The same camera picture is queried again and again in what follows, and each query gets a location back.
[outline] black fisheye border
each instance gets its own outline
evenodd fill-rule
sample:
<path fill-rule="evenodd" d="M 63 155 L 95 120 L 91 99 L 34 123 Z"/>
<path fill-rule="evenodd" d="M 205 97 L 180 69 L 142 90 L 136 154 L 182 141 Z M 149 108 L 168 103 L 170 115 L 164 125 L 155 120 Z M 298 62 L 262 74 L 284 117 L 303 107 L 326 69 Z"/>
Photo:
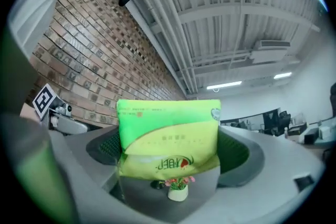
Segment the black fisheye border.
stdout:
<path fill-rule="evenodd" d="M 14 0 L 2 0 L 1 10 L 3 12 L 1 16 L 0 28 L 4 29 L 7 14 L 13 4 Z M 334 0 L 325 0 L 328 6 L 328 14 L 335 27 L 335 7 L 336 3 Z M 0 48 L 0 57 L 6 57 L 2 47 Z M 0 72 L 13 72 L 11 69 L 6 69 L 1 66 Z M 4 94 L 0 85 L 0 94 Z M 50 223 L 52 222 L 35 206 L 31 199 L 26 195 L 21 185 L 15 178 L 12 169 L 7 161 L 5 155 L 5 149 L 3 144 L 0 144 L 1 148 L 1 175 L 2 175 L 2 198 L 3 198 L 3 210 L 2 218 L 4 221 L 10 219 L 12 222 L 16 221 L 27 221 L 33 220 L 36 223 Z M 329 162 L 327 164 L 326 172 L 323 174 L 321 180 L 318 182 L 316 188 L 312 191 L 311 195 L 302 204 L 300 208 L 285 222 L 285 223 L 301 223 L 305 219 L 310 219 L 311 221 L 318 221 L 320 223 L 329 223 L 330 220 L 334 219 L 334 201 L 333 198 L 336 194 L 336 176 L 334 172 L 335 164 L 335 153 L 332 152 Z"/>

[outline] ceiling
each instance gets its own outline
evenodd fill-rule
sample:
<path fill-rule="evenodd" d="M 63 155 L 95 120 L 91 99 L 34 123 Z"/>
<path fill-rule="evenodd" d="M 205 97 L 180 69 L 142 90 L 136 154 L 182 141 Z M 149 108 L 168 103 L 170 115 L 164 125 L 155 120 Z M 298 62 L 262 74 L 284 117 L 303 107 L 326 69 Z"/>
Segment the ceiling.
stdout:
<path fill-rule="evenodd" d="M 320 33 L 317 0 L 134 0 L 127 7 L 190 99 L 288 83 L 274 76 L 298 70 L 302 52 Z M 259 40 L 290 46 L 279 59 L 262 54 L 255 62 Z M 242 84 L 219 93 L 206 89 L 235 81 Z"/>

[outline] white wall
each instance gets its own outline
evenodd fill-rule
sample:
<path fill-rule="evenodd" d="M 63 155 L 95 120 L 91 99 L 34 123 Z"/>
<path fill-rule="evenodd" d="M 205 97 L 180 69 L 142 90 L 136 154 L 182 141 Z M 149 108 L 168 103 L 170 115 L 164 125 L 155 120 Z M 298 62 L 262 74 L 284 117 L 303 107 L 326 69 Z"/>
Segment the white wall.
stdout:
<path fill-rule="evenodd" d="M 320 44 L 301 71 L 283 87 L 223 97 L 221 120 L 243 118 L 273 109 L 292 117 L 303 113 L 308 123 L 332 117 L 330 87 L 336 82 L 336 42 Z"/>
<path fill-rule="evenodd" d="M 278 108 L 284 110 L 282 106 L 285 104 L 279 88 L 224 97 L 221 103 L 221 120 L 244 118 Z"/>

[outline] light fixture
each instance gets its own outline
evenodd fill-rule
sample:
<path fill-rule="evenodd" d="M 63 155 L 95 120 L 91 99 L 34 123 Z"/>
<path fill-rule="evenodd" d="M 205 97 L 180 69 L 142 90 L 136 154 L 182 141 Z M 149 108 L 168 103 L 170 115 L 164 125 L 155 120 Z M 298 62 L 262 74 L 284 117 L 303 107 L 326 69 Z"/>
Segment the light fixture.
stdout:
<path fill-rule="evenodd" d="M 281 79 L 281 78 L 289 77 L 290 75 L 292 75 L 292 72 L 284 73 L 284 74 L 279 74 L 279 75 L 276 75 L 274 77 L 274 79 Z"/>
<path fill-rule="evenodd" d="M 318 1 L 321 3 L 321 5 L 324 7 L 324 9 L 325 9 L 326 11 L 328 11 L 327 5 L 326 5 L 326 3 L 324 2 L 324 0 L 318 0 Z"/>
<path fill-rule="evenodd" d="M 237 81 L 237 82 L 231 82 L 231 83 L 226 83 L 226 84 L 208 86 L 208 87 L 206 87 L 206 89 L 207 90 L 219 89 L 219 88 L 223 88 L 223 87 L 235 86 L 235 85 L 240 85 L 240 84 L 241 84 L 241 81 Z"/>

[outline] flower pot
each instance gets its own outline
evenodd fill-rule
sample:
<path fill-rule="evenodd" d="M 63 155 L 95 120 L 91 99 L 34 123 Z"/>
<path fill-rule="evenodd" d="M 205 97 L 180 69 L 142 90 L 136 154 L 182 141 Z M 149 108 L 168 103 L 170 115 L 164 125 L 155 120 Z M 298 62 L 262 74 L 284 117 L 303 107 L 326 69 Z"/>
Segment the flower pot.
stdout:
<path fill-rule="evenodd" d="M 172 201 L 184 201 L 188 196 L 188 185 L 184 189 L 176 190 L 170 188 L 168 191 L 168 198 Z"/>

